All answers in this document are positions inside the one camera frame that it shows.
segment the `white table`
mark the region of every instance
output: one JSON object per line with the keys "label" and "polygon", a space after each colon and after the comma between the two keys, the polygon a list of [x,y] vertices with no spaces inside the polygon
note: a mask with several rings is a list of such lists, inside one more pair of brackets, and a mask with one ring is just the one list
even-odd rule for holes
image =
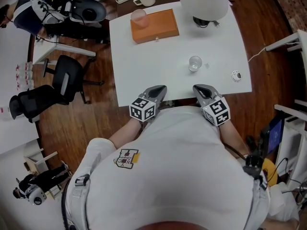
{"label": "white table", "polygon": [[40,40],[39,42],[34,43],[34,53],[33,53],[33,64],[37,64],[40,61],[44,60],[49,54],[51,54],[54,50],[63,50],[66,52],[72,52],[77,53],[81,55],[96,56],[95,52],[72,47],[69,45],[59,44],[59,39],[55,36],[51,39],[48,39],[48,41]]}
{"label": "white table", "polygon": [[[148,87],[167,86],[165,101],[195,97],[194,84],[209,84],[221,94],[250,92],[248,60],[239,27],[229,7],[219,20],[199,28],[180,2],[146,8],[147,13],[173,9],[179,36],[137,44],[132,40],[130,15],[110,21],[111,50],[119,106],[126,106]],[[188,69],[189,58],[199,56],[203,65],[197,72]],[[240,82],[232,80],[239,70]]]}
{"label": "white table", "polygon": [[304,62],[304,67],[305,67],[305,75],[307,79],[307,32],[304,32],[302,30],[297,30],[296,33],[293,33],[292,35],[285,37],[282,40],[279,40],[276,43],[273,43],[269,46],[266,47],[266,51],[271,51],[273,49],[276,49],[278,47],[281,47],[283,45],[286,45],[288,43],[291,43],[293,41],[298,41],[299,44],[287,48],[289,52],[300,49],[303,62]]}

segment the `orange box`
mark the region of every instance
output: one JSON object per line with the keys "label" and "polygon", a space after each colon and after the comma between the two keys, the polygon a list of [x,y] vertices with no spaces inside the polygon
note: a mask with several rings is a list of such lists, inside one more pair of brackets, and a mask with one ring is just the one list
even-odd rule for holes
{"label": "orange box", "polygon": [[178,36],[179,30],[172,9],[159,11],[147,15],[149,26],[140,28],[134,21],[130,20],[133,40],[138,43],[145,43],[170,36]]}

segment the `glass cup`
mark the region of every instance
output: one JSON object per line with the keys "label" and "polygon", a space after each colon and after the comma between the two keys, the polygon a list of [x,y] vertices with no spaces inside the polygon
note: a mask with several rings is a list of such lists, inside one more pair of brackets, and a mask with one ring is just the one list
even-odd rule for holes
{"label": "glass cup", "polygon": [[149,26],[149,18],[144,10],[135,10],[131,14],[131,20],[139,27],[145,28]]}
{"label": "glass cup", "polygon": [[202,60],[198,56],[192,56],[189,60],[189,70],[190,71],[198,71],[201,68]]}

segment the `monitor screen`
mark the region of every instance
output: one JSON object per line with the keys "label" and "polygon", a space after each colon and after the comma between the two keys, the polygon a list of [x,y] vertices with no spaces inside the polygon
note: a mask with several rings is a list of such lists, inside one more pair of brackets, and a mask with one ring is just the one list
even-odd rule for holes
{"label": "monitor screen", "polygon": [[283,137],[283,121],[280,120],[269,133],[268,154],[281,143]]}

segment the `white lamp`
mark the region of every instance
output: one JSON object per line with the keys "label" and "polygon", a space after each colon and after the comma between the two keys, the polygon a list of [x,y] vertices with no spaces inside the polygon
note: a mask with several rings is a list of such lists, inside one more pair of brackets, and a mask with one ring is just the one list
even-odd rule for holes
{"label": "white lamp", "polygon": [[199,26],[222,19],[228,11],[228,0],[180,0],[182,8]]}

